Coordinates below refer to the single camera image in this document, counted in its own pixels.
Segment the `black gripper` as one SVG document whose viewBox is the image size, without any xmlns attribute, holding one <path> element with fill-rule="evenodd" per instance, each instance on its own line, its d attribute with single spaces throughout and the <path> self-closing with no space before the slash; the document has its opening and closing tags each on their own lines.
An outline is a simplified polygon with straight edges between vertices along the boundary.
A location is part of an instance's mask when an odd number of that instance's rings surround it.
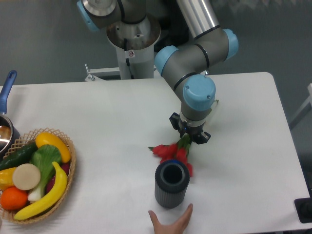
<svg viewBox="0 0 312 234">
<path fill-rule="evenodd" d="M 211 135 L 203 131 L 205 119 L 190 120 L 182 112 L 180 114 L 173 112 L 169 117 L 172 127 L 179 132 L 180 138 L 188 134 L 192 142 L 196 144 L 205 144 L 211 138 Z"/>
</svg>

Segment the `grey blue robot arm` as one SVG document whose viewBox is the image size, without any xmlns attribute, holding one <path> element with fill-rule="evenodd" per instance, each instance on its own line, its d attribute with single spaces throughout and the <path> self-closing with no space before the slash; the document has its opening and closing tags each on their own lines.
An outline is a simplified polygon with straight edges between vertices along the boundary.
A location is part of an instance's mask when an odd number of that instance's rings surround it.
<svg viewBox="0 0 312 234">
<path fill-rule="evenodd" d="M 207 0 L 180 0 L 178 6 L 195 40 L 179 50 L 166 46 L 158 53 L 160 37 L 157 19 L 146 11 L 144 0 L 79 0 L 78 10 L 92 31 L 105 29 L 115 47 L 122 79 L 152 78 L 154 71 L 165 79 L 181 101 L 179 113 L 170 122 L 181 135 L 204 144 L 210 134 L 203 130 L 215 101 L 215 83 L 203 72 L 233 57 L 238 51 L 236 35 L 222 29 Z"/>
</svg>

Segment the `person's hand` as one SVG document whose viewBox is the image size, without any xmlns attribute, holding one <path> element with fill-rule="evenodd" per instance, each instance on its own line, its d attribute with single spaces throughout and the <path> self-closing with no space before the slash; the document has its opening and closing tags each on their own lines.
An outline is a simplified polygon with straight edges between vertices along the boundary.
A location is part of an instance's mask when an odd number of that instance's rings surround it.
<svg viewBox="0 0 312 234">
<path fill-rule="evenodd" d="M 157 215 L 149 210 L 148 214 L 153 225 L 155 234 L 182 234 L 191 220 L 193 204 L 189 204 L 186 211 L 172 224 L 164 225 L 158 220 Z"/>
</svg>

